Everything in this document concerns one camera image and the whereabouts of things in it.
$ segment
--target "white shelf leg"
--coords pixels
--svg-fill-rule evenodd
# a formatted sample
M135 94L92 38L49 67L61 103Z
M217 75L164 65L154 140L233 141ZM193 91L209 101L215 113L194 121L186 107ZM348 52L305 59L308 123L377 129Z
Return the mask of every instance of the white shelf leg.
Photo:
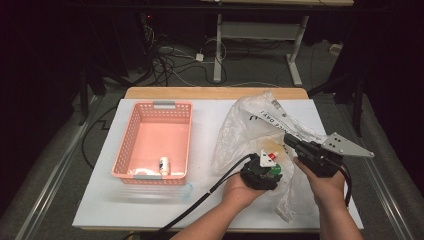
M296 34L296 40L294 42L293 53L287 54L286 56L287 64L289 66L289 70L292 75L293 83L295 86L298 86L298 87L302 86L302 80L300 79L299 71L297 70L295 60L296 60L297 53L299 52L300 45L302 44L302 38L306 30L306 24L308 23L308 19L309 19L309 16L303 17L302 23L300 24Z
M216 54L215 54L215 66L213 70L213 82L221 82L221 64L222 64L222 55L221 55L221 39L222 39L222 14L218 14L218 22L216 27Z

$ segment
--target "pink plastic basket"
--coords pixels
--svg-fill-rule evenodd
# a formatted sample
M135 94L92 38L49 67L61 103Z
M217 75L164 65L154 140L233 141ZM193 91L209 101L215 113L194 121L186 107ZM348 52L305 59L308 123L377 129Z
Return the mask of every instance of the pink plastic basket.
M190 102L135 103L112 175L128 184L185 184L191 118ZM169 160L166 173L162 157Z

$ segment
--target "person's left hand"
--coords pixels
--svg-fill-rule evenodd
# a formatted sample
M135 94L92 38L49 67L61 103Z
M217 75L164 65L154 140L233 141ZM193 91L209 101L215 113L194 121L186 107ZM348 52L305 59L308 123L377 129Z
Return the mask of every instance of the person's left hand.
M265 193L265 190L254 190L246 186L240 174L235 174L225 184L222 202L243 210L263 193Z

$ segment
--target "white table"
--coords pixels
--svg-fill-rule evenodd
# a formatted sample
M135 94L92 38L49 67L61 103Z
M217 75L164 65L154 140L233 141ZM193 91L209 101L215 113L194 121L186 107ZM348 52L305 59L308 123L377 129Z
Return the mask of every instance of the white table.
M87 230L155 230L179 216L221 177L213 173L210 163L219 128L235 100L190 100L193 102L192 135L187 184L184 186L127 185L111 175L127 120L137 99L121 101L90 182L75 216L73 226ZM312 100L280 100L286 111L325 134ZM221 199L221 186L203 204L177 223L173 229L186 227ZM271 192L257 199L240 213L229 231L317 232L317 208L310 215L295 215L292 223L284 222L273 210L276 196ZM350 213L363 228L358 211L351 201Z

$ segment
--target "clear plastic bag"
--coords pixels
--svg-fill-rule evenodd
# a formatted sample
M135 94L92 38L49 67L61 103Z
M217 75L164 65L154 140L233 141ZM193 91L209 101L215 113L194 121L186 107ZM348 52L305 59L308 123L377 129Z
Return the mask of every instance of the clear plastic bag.
M223 174L247 154L260 153L261 149L268 153L278 151L276 161L283 177L278 187L266 194L278 200L276 213L291 222L293 214L308 214L315 203L305 174L292 162L292 150L284 144L285 133L318 143L326 138L289 116L271 91L240 98L219 131L212 166L215 172Z

